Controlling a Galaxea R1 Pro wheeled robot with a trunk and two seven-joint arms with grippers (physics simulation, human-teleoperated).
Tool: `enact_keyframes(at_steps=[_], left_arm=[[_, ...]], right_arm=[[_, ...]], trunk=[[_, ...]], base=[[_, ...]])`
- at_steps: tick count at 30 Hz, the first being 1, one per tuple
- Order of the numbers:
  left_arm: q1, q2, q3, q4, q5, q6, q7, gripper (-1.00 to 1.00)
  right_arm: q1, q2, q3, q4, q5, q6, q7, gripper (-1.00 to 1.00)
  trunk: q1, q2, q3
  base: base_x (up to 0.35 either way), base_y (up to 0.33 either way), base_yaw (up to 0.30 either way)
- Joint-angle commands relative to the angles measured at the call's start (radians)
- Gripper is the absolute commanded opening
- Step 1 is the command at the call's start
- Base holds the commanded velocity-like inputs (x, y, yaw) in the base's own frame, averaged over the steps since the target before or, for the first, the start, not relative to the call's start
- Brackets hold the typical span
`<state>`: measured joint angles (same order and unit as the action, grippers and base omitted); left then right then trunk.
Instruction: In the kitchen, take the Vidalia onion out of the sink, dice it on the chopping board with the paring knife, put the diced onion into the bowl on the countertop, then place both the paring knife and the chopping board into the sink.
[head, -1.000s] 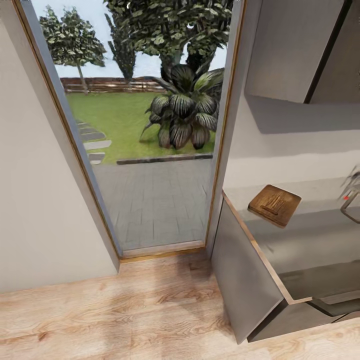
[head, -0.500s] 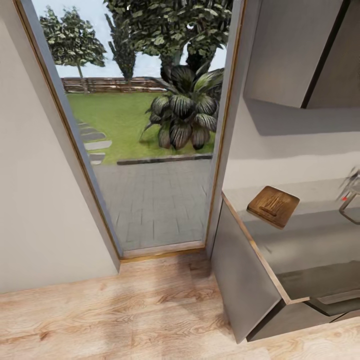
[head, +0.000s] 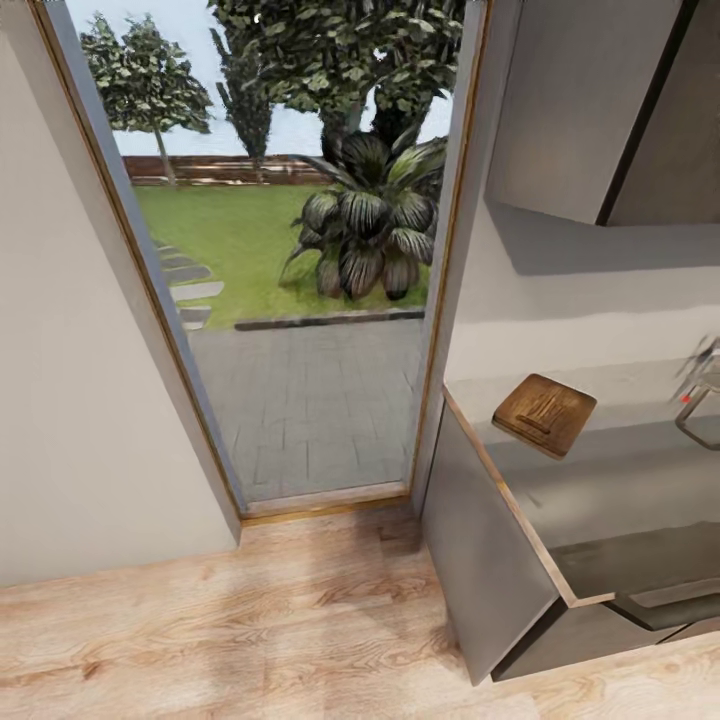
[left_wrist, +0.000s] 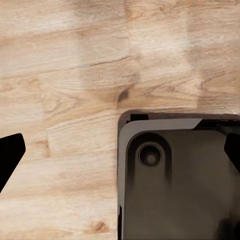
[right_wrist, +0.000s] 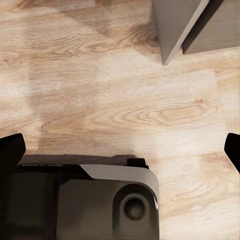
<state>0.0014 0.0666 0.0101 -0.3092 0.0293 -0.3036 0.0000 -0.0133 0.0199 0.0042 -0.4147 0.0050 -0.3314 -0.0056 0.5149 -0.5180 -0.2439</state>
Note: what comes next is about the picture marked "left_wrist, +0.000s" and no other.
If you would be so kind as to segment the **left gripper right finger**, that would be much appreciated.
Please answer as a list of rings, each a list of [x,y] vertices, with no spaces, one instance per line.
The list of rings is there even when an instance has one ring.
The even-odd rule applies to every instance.
[[[228,133],[224,151],[240,173],[240,135]]]

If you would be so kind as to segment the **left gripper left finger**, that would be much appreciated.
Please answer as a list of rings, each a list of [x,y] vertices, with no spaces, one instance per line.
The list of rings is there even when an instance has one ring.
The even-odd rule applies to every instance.
[[[21,133],[0,138],[0,193],[26,152]]]

